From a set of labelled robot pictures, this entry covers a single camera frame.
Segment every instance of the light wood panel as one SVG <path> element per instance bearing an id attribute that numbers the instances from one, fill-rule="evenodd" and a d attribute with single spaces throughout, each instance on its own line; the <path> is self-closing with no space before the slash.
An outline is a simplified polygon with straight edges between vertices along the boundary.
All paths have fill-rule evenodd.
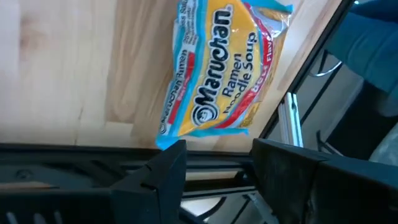
<path id="1" fill-rule="evenodd" d="M 189 138 L 188 147 L 248 151 L 339 3 L 295 2 L 250 136 Z M 176 4 L 0 0 L 0 141 L 155 147 Z"/>

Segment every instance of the wooden table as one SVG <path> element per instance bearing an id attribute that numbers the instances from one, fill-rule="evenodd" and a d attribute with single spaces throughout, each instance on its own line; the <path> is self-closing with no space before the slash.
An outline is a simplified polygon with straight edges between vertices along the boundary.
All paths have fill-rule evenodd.
<path id="1" fill-rule="evenodd" d="M 294 2 L 249 136 L 189 138 L 188 148 L 250 150 L 340 2 Z M 0 142 L 155 147 L 176 3 L 0 0 Z"/>

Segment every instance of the maruchan ramen package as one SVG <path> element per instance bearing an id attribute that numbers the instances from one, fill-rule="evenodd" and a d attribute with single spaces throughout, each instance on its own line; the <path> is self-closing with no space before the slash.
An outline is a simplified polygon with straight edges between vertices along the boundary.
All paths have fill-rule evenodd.
<path id="1" fill-rule="evenodd" d="M 174 77 L 156 139 L 246 133 L 289 26 L 275 0 L 181 0 L 174 26 Z"/>

